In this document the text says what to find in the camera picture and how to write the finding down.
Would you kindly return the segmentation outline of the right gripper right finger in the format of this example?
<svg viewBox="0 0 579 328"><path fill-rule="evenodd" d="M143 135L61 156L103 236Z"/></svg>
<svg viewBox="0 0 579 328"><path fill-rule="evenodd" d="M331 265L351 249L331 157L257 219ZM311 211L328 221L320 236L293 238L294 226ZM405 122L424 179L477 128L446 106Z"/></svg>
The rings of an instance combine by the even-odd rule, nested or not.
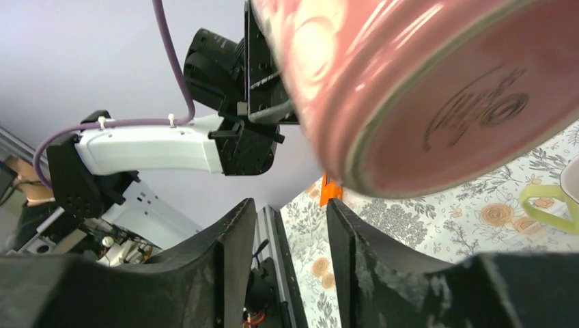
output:
<svg viewBox="0 0 579 328"><path fill-rule="evenodd" d="M482 253L451 264L326 208L343 327L577 327L578 254Z"/></svg>

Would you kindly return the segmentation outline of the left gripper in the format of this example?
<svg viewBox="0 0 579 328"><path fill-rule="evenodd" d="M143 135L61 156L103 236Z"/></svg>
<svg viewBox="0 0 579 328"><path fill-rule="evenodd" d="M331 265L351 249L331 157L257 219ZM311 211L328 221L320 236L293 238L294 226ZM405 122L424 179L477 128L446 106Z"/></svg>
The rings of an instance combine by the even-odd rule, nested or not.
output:
<svg viewBox="0 0 579 328"><path fill-rule="evenodd" d="M237 114L256 124L298 125L290 100L258 22L251 1L244 2L244 82L245 99L237 104Z"/></svg>

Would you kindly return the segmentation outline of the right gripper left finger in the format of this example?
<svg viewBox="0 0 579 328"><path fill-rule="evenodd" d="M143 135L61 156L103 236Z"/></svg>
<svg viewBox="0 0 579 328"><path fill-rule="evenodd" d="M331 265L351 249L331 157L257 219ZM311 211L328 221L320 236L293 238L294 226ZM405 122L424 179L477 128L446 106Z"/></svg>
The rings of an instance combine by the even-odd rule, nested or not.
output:
<svg viewBox="0 0 579 328"><path fill-rule="evenodd" d="M246 198L143 264L1 258L2 327L239 327L257 213Z"/></svg>

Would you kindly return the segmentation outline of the pink ghost mug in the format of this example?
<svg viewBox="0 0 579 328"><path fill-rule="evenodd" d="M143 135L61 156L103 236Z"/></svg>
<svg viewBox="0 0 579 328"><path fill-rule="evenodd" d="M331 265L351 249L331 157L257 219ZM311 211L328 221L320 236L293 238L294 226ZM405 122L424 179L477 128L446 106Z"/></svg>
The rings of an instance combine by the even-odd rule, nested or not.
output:
<svg viewBox="0 0 579 328"><path fill-rule="evenodd" d="M402 199L444 191L578 119L578 2L254 1L321 166Z"/></svg>

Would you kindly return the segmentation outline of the light green mug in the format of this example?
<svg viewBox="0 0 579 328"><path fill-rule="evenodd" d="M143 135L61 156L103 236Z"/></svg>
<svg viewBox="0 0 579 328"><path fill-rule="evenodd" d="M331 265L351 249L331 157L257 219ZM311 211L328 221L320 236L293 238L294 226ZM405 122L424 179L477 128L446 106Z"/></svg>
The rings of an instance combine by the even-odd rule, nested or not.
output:
<svg viewBox="0 0 579 328"><path fill-rule="evenodd" d="M564 203L569 218L546 212L531 204L531 200L552 198ZM558 184L528 185L519 196L520 207L535 221L569 234L578 235L578 156L560 173Z"/></svg>

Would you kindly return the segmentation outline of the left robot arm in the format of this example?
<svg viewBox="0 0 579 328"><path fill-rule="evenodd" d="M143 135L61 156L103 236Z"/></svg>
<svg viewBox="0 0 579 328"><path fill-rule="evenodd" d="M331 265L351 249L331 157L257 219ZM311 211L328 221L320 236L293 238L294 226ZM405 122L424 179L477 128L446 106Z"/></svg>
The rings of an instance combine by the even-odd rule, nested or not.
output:
<svg viewBox="0 0 579 328"><path fill-rule="evenodd" d="M84 218L100 217L123 197L116 183L147 169L192 169L256 176L273 164L283 124L296 124L273 62L256 3L244 4L244 37L233 42L206 29L180 63L161 1L153 3L158 30L188 113L183 118L114 120L95 111L78 126L49 137L33 158L46 156L42 182L58 204Z"/></svg>

